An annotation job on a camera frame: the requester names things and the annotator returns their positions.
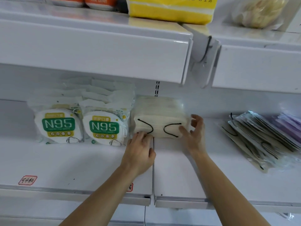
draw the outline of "yellow tissue package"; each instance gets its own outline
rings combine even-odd
[[[126,0],[129,15],[190,24],[212,22],[217,0]]]

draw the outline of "hand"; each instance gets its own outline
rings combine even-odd
[[[191,126],[195,128],[194,131],[190,130],[189,133],[183,126],[180,126],[179,130],[183,134],[187,150],[194,157],[200,152],[206,153],[205,124],[200,116],[192,114],[191,117]]]
[[[147,171],[155,161],[156,153],[150,148],[152,140],[152,135],[140,132],[134,134],[133,139],[127,143],[120,166],[131,171],[134,178]]]

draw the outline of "green label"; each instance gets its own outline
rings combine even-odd
[[[102,134],[118,134],[119,123],[117,122],[104,122],[104,121],[90,121],[90,130],[93,133]]]
[[[73,131],[75,129],[74,118],[44,118],[42,124],[46,132]]]

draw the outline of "forearm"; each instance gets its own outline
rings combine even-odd
[[[270,226],[205,152],[194,156],[205,191],[223,226]]]
[[[133,180],[131,171],[118,167],[60,226],[106,226]]]

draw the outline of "price tag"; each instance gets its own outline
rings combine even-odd
[[[38,178],[38,176],[33,176],[33,175],[25,175],[20,182],[18,183],[18,185],[23,185],[23,186],[31,186],[36,179]]]
[[[130,186],[129,186],[129,188],[128,188],[128,190],[126,192],[132,192],[133,191],[133,186],[134,186],[133,183],[130,184]]]

